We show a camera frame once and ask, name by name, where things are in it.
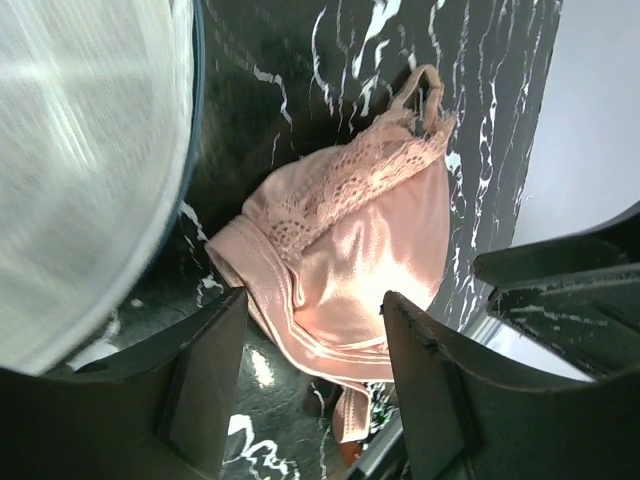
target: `white mesh fabric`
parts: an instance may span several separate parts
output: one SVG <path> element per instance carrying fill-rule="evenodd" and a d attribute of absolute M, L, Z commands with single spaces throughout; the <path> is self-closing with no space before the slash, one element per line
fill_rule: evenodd
<path fill-rule="evenodd" d="M 51 366 L 153 254 L 189 142 L 192 21 L 191 0 L 0 0 L 0 366 Z"/>

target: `lace trim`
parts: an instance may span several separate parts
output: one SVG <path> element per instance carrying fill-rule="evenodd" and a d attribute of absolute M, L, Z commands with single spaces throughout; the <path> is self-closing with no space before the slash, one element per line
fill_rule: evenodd
<path fill-rule="evenodd" d="M 427 67 L 421 68 L 420 74 Z M 428 78 L 433 81 L 433 71 L 430 75 Z M 416 78 L 414 72 L 407 82 L 411 89 L 417 87 Z M 441 85 L 437 87 L 437 102 L 432 101 L 431 93 L 427 101 L 427 107 L 435 108 L 435 112 L 442 98 Z M 406 87 L 399 97 L 406 99 L 405 90 Z M 416 120 L 413 111 L 394 101 L 391 109 L 376 118 L 371 127 L 332 159 L 318 165 L 300 189 L 279 204 L 269 205 L 257 222 L 284 260 L 296 262 L 304 248 L 340 219 L 444 155 L 456 124 L 455 115 L 442 120 L 434 120 L 431 115 L 431 123 L 425 125 L 425 130 L 431 133 L 429 138 L 410 137 L 409 129 Z"/>

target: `white marble veining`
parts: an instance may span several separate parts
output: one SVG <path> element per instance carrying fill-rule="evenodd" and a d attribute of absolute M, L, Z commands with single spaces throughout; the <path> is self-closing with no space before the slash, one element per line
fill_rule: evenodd
<path fill-rule="evenodd" d="M 311 82 L 315 82 L 316 85 L 322 90 L 324 93 L 324 103 L 329 107 L 329 112 L 333 115 L 333 97 L 331 94 L 332 87 L 327 82 L 325 82 L 320 76 L 320 55 L 318 54 L 318 48 L 316 46 L 316 37 L 318 35 L 318 27 L 320 26 L 320 21 L 324 17 L 324 14 L 327 13 L 327 7 L 325 6 L 316 18 L 316 23 L 313 25 L 313 31 L 311 32 L 311 54 L 313 55 L 313 78 Z"/>
<path fill-rule="evenodd" d="M 387 21 L 398 14 L 402 0 L 374 0 L 373 11 L 371 12 L 371 21 L 369 28 L 362 41 L 360 52 L 353 58 L 351 62 L 351 75 L 353 78 L 360 78 L 360 69 L 362 67 L 362 57 L 367 43 L 378 38 Z"/>
<path fill-rule="evenodd" d="M 273 137 L 273 147 L 271 149 L 271 168 L 273 168 L 273 162 L 276 158 L 276 149 L 278 148 L 278 140 L 280 140 L 280 132 Z"/>
<path fill-rule="evenodd" d="M 327 443 L 327 438 L 329 437 L 329 433 L 331 433 L 331 424 L 327 425 L 326 427 L 323 425 L 323 422 L 325 421 L 324 415 L 325 415 L 325 409 L 326 409 L 324 398 L 322 397 L 322 394 L 318 391 L 318 389 L 316 388 L 313 382 L 311 382 L 311 389 L 313 390 L 313 394 L 318 398 L 318 401 L 320 402 L 320 415 L 318 417 L 318 428 L 321 430 L 324 429 L 324 433 L 322 434 L 322 439 L 320 440 L 320 452 L 319 452 L 320 453 L 319 455 L 320 479 L 327 480 L 325 445 Z"/>
<path fill-rule="evenodd" d="M 412 40 L 408 48 L 405 46 L 407 31 L 402 24 L 398 25 L 398 35 L 400 35 L 400 48 L 398 55 L 407 59 L 407 64 L 411 71 L 413 71 L 418 66 L 418 61 L 416 60 L 415 41 Z"/>
<path fill-rule="evenodd" d="M 340 123 L 338 124 L 338 130 L 342 128 L 342 122 L 344 120 L 342 115 L 342 109 L 344 107 L 344 87 L 347 81 L 347 69 L 349 66 L 349 49 L 353 47 L 355 38 L 353 35 L 353 29 L 351 29 L 351 38 L 350 43 L 347 46 L 342 41 L 342 2 L 343 0 L 338 0 L 338 6 L 336 10 L 336 45 L 338 49 L 342 52 L 344 56 L 344 66 L 342 67 L 342 75 L 340 76 L 340 95 L 338 96 L 338 112 L 340 115 Z"/>
<path fill-rule="evenodd" d="M 533 4 L 533 15 L 531 15 L 531 20 L 529 21 L 528 25 L 527 25 L 527 37 L 530 38 L 532 35 L 532 28 L 533 28 L 533 24 L 534 24 L 534 20 L 536 18 L 538 18 L 540 15 L 544 18 L 544 15 L 546 13 L 546 3 L 542 3 L 540 6 L 538 6 L 537 1 L 534 1 Z M 539 22 L 538 24 L 538 29 L 537 31 L 533 32 L 535 34 L 535 41 L 533 43 L 533 49 L 532 51 L 529 50 L 525 50 L 524 51 L 524 60 L 523 60 L 523 65 L 522 65 L 522 74 L 523 74 L 523 78 L 521 80 L 521 84 L 522 84 L 522 88 L 520 88 L 519 92 L 518 92 L 518 98 L 516 99 L 516 103 L 515 106 L 513 108 L 513 113 L 511 116 L 511 123 L 513 125 L 519 125 L 520 123 L 520 117 L 521 115 L 523 115 L 525 113 L 526 107 L 527 107 L 527 98 L 529 96 L 529 86 L 531 85 L 531 80 L 533 78 L 533 69 L 534 69 L 534 62 L 537 59 L 537 53 L 538 53 L 538 47 L 540 46 L 540 39 L 542 37 L 542 30 L 544 28 L 544 23 L 543 22 Z M 513 149 L 514 149 L 514 138 L 516 135 L 516 128 L 513 128 L 511 130 L 511 136 L 509 138 L 509 143 L 507 145 L 507 152 L 506 155 L 509 155 Z M 530 140 L 530 144 L 528 146 L 528 148 L 526 150 L 524 150 L 524 154 L 522 156 L 522 158 L 520 158 L 519 160 L 524 163 L 526 158 L 529 158 L 529 156 L 531 155 L 531 149 L 533 147 L 533 137 Z M 497 177 L 497 182 L 498 184 L 500 183 L 501 179 L 502 179 L 502 172 L 504 170 L 504 163 L 500 165 L 499 170 L 498 170 L 498 177 Z M 517 216 L 517 213 L 519 211 L 520 208 L 520 202 L 521 202 L 521 195 L 522 195 L 522 188 L 524 187 L 524 184 L 520 185 L 519 190 L 516 194 L 516 198 L 515 198 L 515 202 L 514 202 L 514 214 Z"/>
<path fill-rule="evenodd" d="M 577 322 L 584 325 L 594 325 L 598 327 L 606 327 L 609 325 L 607 320 L 598 320 L 593 318 L 582 317 L 562 312 L 551 312 L 540 305 L 528 305 L 526 307 L 515 307 L 510 309 L 513 313 L 540 313 L 545 318 L 554 322 Z"/>
<path fill-rule="evenodd" d="M 76 371 L 91 362 L 119 352 L 120 349 L 112 343 L 112 340 L 118 335 L 120 328 L 121 324 L 118 310 L 113 309 L 109 323 L 107 323 L 102 336 L 68 360 L 66 362 L 67 366 Z"/>
<path fill-rule="evenodd" d="M 282 83 L 282 77 L 278 74 L 272 74 L 261 71 L 257 65 L 253 66 L 253 76 L 256 77 L 261 82 L 272 83 L 280 87 L 280 92 L 282 93 L 282 103 L 280 104 L 280 113 L 287 121 L 289 125 L 293 124 L 293 120 L 291 119 L 291 115 L 287 111 L 287 105 L 289 104 L 289 100 L 287 99 L 287 91 L 284 88 L 284 84 Z"/>
<path fill-rule="evenodd" d="M 369 436 L 378 433 L 391 420 L 397 409 L 391 403 L 391 391 L 387 391 L 384 383 L 372 382 L 367 384 L 367 391 L 371 396 L 371 423 L 369 424 Z"/>
<path fill-rule="evenodd" d="M 429 37 L 431 38 L 431 44 L 436 51 L 436 68 L 440 69 L 440 60 L 442 60 L 442 48 L 440 47 L 440 42 L 438 41 L 438 37 L 436 35 L 434 29 L 434 22 L 436 19 L 436 14 L 438 10 L 440 10 L 445 4 L 445 0 L 437 0 L 432 6 L 431 11 L 429 12 Z"/>
<path fill-rule="evenodd" d="M 231 463 L 244 460 L 248 463 L 249 474 L 255 480 L 270 480 L 272 478 L 300 480 L 300 471 L 295 461 L 280 457 L 278 445 L 273 440 L 258 440 L 256 438 L 251 416 L 232 415 L 229 419 L 227 435 L 244 435 L 244 442 L 236 457 L 222 463 L 223 470 Z"/>
<path fill-rule="evenodd" d="M 209 240 L 209 238 L 204 233 L 204 227 L 202 226 L 202 223 L 200 223 L 200 219 L 198 218 L 196 211 L 186 202 L 182 202 L 180 204 L 179 211 L 182 216 L 186 217 L 196 227 L 196 241 L 201 242 L 200 248 L 202 248 L 204 244 Z M 184 235 L 184 239 L 189 245 L 189 252 L 191 254 L 192 261 L 198 266 L 200 270 L 202 270 L 203 273 L 206 273 L 204 277 L 200 278 L 200 281 L 198 282 L 198 285 L 196 287 L 196 306 L 198 308 L 202 308 L 202 299 L 204 298 L 205 289 L 216 287 L 220 291 L 222 291 L 224 290 L 224 287 L 222 286 L 222 284 L 215 280 L 211 265 L 208 265 L 208 268 L 205 270 L 205 268 L 196 258 L 196 247 L 193 243 L 193 240 L 191 240 L 188 235 Z"/>

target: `white wall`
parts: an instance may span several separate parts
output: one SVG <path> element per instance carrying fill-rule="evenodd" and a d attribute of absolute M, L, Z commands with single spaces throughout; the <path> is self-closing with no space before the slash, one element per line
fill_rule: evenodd
<path fill-rule="evenodd" d="M 640 200 L 640 2 L 565 0 L 514 245 Z"/>
<path fill-rule="evenodd" d="M 591 381 L 577 368 L 558 358 L 537 343 L 520 336 L 515 330 L 502 325 L 497 335 L 487 344 L 491 350 L 530 367 L 575 380 Z"/>

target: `black marble floor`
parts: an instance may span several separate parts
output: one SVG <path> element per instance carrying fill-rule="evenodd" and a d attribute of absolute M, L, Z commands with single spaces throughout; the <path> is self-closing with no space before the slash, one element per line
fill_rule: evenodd
<path fill-rule="evenodd" d="M 223 287 L 205 240 L 269 172 L 348 142 L 425 62 L 438 66 L 444 107 L 460 118 L 446 157 L 449 260 L 430 310 L 454 328 L 468 322 L 488 294 L 471 262 L 511 242 L 562 2 L 202 1 L 198 165 L 175 231 L 114 312 L 120 330 L 108 341 L 125 348 L 215 298 Z M 335 396 L 250 325 L 222 478 L 341 478 L 328 414 Z"/>

